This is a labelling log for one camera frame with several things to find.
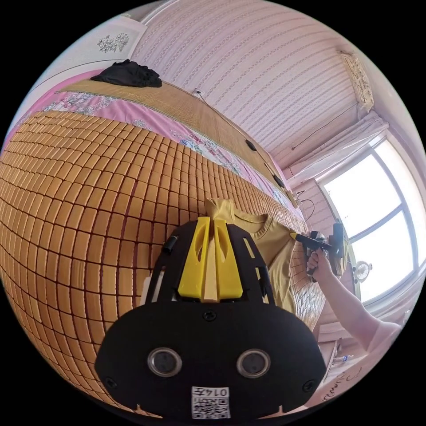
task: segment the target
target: black cloth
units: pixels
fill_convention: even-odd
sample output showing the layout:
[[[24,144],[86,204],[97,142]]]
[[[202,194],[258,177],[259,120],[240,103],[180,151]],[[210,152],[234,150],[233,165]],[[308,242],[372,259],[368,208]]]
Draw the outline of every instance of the black cloth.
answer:
[[[159,74],[146,65],[139,65],[126,59],[124,62],[115,62],[90,80],[104,81],[118,86],[161,87],[162,81],[159,77]]]

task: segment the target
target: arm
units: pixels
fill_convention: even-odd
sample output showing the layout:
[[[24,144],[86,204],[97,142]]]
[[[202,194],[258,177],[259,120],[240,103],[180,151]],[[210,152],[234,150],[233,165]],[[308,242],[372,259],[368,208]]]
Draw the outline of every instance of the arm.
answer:
[[[371,315],[361,301],[333,275],[330,263],[321,250],[312,253],[308,268],[316,268],[313,277],[342,327],[367,350],[383,322]],[[388,323],[387,326],[390,333],[401,329],[398,324]]]

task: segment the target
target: human hand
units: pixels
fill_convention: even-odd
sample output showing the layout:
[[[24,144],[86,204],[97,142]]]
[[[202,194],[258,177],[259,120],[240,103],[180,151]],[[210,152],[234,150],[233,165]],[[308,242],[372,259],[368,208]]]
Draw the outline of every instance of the human hand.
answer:
[[[316,281],[327,279],[330,275],[333,275],[330,262],[319,248],[317,251],[312,252],[308,260],[308,270],[314,269],[313,277]]]

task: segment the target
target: yellow t-shirt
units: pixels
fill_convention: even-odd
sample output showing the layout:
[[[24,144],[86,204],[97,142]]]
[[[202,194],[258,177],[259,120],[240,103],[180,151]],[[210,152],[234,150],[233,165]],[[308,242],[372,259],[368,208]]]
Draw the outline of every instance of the yellow t-shirt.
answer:
[[[237,210],[232,200],[205,201],[210,219],[222,219],[249,232],[269,271],[275,303],[295,313],[294,299],[290,290],[290,260],[295,241],[289,229],[267,213],[260,216]]]

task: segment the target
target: pink bedsheet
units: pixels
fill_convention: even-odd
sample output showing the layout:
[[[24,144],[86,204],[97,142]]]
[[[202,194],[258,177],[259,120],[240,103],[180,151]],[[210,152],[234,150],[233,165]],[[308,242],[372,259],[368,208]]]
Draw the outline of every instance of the pink bedsheet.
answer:
[[[96,75],[98,71],[86,73],[83,78],[89,78]],[[56,86],[54,89],[59,90],[68,84],[71,79]],[[281,205],[290,210],[296,217],[304,219],[301,211],[295,209],[285,194],[277,189],[270,181],[264,178],[259,172],[254,170],[250,165],[245,163],[236,155],[228,152],[209,138],[197,133],[193,129],[154,111],[144,105],[133,103],[130,101],[113,98],[109,96],[92,95],[88,93],[77,92],[61,92],[52,93],[43,96],[31,109],[17,122],[12,131],[7,136],[4,147],[20,125],[32,114],[38,111],[66,111],[78,112],[80,114],[91,115],[102,118],[109,118],[132,124],[134,126],[143,127],[152,132],[161,134],[177,143],[187,146],[188,148],[198,152],[203,157],[221,165],[238,176],[255,185],[258,189],[268,194]]]

